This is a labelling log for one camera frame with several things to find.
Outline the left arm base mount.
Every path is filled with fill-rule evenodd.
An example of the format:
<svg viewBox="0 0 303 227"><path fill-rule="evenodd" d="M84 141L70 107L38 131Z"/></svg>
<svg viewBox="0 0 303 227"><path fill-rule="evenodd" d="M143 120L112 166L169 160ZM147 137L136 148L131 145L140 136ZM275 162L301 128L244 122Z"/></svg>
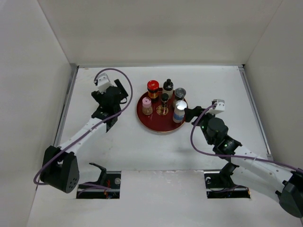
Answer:
<svg viewBox="0 0 303 227"><path fill-rule="evenodd" d="M76 199L119 199L121 187L121 171L107 171L103 166L89 163L99 169L98 179L79 184Z"/></svg>

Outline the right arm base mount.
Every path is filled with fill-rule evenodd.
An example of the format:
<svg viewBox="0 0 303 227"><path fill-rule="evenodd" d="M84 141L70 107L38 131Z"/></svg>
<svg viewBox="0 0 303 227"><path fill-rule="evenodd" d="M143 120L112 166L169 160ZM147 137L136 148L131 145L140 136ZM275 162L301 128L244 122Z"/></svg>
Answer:
<svg viewBox="0 0 303 227"><path fill-rule="evenodd" d="M250 199L249 189L232 181L231 175L235 169L236 165L227 163L221 170L204 171L208 199Z"/></svg>

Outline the clear cap pepper grinder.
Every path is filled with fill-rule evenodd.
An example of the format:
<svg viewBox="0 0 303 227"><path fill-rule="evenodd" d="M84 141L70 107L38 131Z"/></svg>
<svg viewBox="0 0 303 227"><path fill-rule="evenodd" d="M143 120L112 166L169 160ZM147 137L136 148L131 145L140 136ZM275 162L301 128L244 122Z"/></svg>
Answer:
<svg viewBox="0 0 303 227"><path fill-rule="evenodd" d="M182 87L176 88L174 91L174 95L175 98L173 100L173 107L175 107L177 101L184 100L184 97L186 95L186 90Z"/></svg>

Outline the red lid sauce jar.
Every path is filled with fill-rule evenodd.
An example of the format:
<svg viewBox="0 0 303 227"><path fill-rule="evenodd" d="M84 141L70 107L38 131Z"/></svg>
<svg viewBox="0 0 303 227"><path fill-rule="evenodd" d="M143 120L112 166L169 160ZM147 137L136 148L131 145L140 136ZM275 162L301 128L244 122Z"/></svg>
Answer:
<svg viewBox="0 0 303 227"><path fill-rule="evenodd" d="M147 83L148 97L152 102L158 100L159 96L159 83L156 80L150 80Z"/></svg>

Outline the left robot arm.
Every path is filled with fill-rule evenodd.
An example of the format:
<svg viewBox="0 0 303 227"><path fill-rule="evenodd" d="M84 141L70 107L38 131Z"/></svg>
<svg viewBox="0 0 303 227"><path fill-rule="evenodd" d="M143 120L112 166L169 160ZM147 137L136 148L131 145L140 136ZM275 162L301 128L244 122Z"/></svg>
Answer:
<svg viewBox="0 0 303 227"><path fill-rule="evenodd" d="M70 193L80 179L76 155L87 151L87 145L107 133L122 113L120 105L129 104L128 93L118 79L111 83L107 75L102 74L101 78L97 79L97 87L91 95L97 101L98 108L89 121L65 143L46 149L43 166L38 175L41 184Z"/></svg>

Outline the blue label silver cap bottle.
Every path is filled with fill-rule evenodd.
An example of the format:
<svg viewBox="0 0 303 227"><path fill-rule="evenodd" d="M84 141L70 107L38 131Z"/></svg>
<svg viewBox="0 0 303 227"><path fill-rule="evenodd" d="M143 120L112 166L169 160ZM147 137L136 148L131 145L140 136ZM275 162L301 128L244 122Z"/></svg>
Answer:
<svg viewBox="0 0 303 227"><path fill-rule="evenodd" d="M187 108L187 103L184 100L179 100L175 103L173 122L181 123L183 121L186 108Z"/></svg>

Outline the pink lid spice bottle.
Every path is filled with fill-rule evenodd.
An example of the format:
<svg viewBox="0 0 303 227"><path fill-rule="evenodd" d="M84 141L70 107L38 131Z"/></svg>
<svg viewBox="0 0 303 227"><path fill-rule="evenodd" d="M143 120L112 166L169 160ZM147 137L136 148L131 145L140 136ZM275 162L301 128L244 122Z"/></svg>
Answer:
<svg viewBox="0 0 303 227"><path fill-rule="evenodd" d="M153 112L152 101L149 97L144 97L142 99L142 113L144 115L151 115Z"/></svg>

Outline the black lid spice bottle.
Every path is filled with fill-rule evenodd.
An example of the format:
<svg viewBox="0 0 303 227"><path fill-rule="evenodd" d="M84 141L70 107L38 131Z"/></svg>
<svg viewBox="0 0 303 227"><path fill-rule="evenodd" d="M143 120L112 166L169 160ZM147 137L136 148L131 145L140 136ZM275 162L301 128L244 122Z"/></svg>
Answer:
<svg viewBox="0 0 303 227"><path fill-rule="evenodd" d="M161 109L160 109L161 115L166 115L168 113L168 100L169 100L169 95L167 93L163 93L161 95Z"/></svg>

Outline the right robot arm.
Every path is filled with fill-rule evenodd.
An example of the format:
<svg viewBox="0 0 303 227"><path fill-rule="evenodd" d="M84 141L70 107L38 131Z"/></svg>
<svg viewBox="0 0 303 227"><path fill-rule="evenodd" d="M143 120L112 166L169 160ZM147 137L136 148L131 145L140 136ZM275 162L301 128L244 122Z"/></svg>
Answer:
<svg viewBox="0 0 303 227"><path fill-rule="evenodd" d="M275 200L284 211L296 218L303 217L303 171L281 162L258 157L228 135L224 121L210 113L217 104L206 109L197 106L185 109L185 121L199 127L207 144L213 146L213 157L226 160L221 170L220 183L225 187L233 184L250 189Z"/></svg>

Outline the black knob salt grinder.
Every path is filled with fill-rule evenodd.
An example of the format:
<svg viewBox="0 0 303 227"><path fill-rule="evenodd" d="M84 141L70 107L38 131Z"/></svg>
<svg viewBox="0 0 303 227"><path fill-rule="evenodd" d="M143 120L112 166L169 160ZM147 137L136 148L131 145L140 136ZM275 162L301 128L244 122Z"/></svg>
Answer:
<svg viewBox="0 0 303 227"><path fill-rule="evenodd" d="M169 99L171 99L173 95L173 88L174 88L173 82L171 81L171 79L167 79L163 83L162 93L167 94L169 96Z"/></svg>

